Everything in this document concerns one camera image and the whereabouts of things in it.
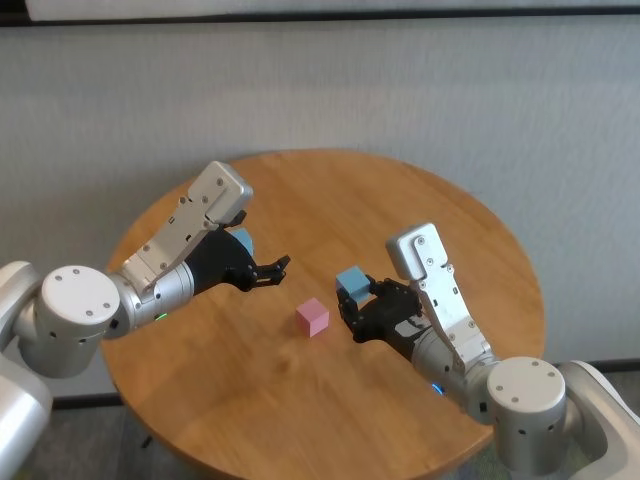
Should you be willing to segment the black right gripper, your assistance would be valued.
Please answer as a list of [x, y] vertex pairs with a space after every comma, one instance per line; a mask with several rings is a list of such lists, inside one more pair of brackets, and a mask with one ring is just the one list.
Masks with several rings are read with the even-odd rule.
[[362, 309], [347, 290], [337, 290], [338, 310], [356, 343], [379, 340], [410, 361], [417, 339], [428, 329], [410, 319], [425, 320], [418, 294], [408, 285], [392, 279], [376, 280], [370, 275], [373, 296]]

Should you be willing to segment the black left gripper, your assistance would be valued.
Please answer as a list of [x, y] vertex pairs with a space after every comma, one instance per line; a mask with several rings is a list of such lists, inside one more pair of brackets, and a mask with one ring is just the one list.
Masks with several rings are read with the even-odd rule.
[[[240, 210], [227, 224], [234, 228], [247, 216]], [[291, 258], [285, 255], [271, 264], [256, 265], [242, 243], [224, 229], [211, 231], [185, 259], [193, 277], [194, 296], [217, 285], [229, 284], [238, 290], [279, 285], [286, 276]]]

